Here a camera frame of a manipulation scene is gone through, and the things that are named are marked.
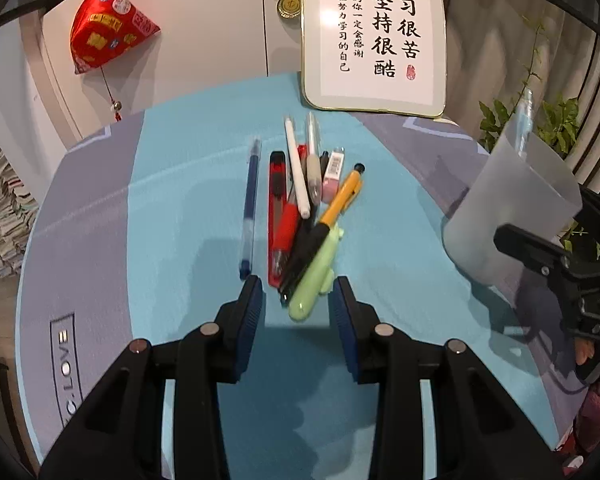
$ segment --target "stack of paper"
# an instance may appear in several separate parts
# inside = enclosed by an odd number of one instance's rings
[[[0,275],[20,272],[38,203],[0,149]]]

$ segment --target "yellow pen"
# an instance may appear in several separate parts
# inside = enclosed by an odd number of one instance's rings
[[[327,211],[323,213],[320,220],[318,220],[318,223],[311,229],[311,232],[309,232],[309,235],[306,238],[306,244],[303,247],[298,248],[286,264],[285,272],[282,275],[282,281],[278,287],[280,299],[283,303],[286,303],[291,299],[291,296],[296,290],[296,286],[298,286],[298,283],[304,275],[304,270],[314,259],[318,250],[320,250],[320,247],[329,235],[331,228],[335,225],[338,215],[349,207],[351,202],[353,202],[353,199],[355,199],[360,192],[360,189],[362,188],[360,176],[364,171],[365,167],[363,164],[358,163],[353,167],[353,170],[349,173],[349,176],[338,190],[337,195],[331,201]]]

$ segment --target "green pen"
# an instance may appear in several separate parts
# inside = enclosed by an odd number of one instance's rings
[[[318,293],[326,294],[331,290],[331,284],[335,277],[331,264],[343,234],[344,231],[337,224],[334,225],[313,261],[307,267],[288,304],[289,317],[294,321],[307,319],[314,309]]]

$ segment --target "tablecloth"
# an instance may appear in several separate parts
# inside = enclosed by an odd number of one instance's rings
[[[129,340],[181,338],[237,297],[248,145],[260,136],[253,271],[267,309],[249,369],[239,384],[219,387],[232,478],[366,478],[376,387],[352,382],[326,299],[298,325],[266,285],[269,153],[286,148],[283,115],[295,117],[302,138],[307,111],[297,74],[259,78],[157,105],[69,150],[18,292],[18,385],[40,459]],[[363,190],[340,220],[336,273],[411,337],[466,341],[554,446],[586,393],[555,297],[522,268],[497,289],[471,283],[442,247],[445,215],[487,154],[448,121],[316,115],[323,148],[346,149],[344,173],[366,166]],[[422,388],[431,478],[432,407]],[[168,384],[165,476],[172,401]]]

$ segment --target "metal screw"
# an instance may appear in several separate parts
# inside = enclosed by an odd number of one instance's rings
[[[139,354],[140,352],[144,352],[147,346],[148,344],[146,339],[134,339],[131,343],[129,343],[129,350],[131,350],[134,354]]]
[[[217,323],[214,322],[205,323],[203,326],[200,327],[200,333],[202,335],[215,335],[218,332],[220,332],[220,327]]]
[[[466,345],[464,341],[460,341],[459,339],[452,339],[446,344],[453,353],[461,354],[466,350]]]
[[[394,327],[388,323],[378,323],[374,331],[382,337],[389,337],[394,334]]]

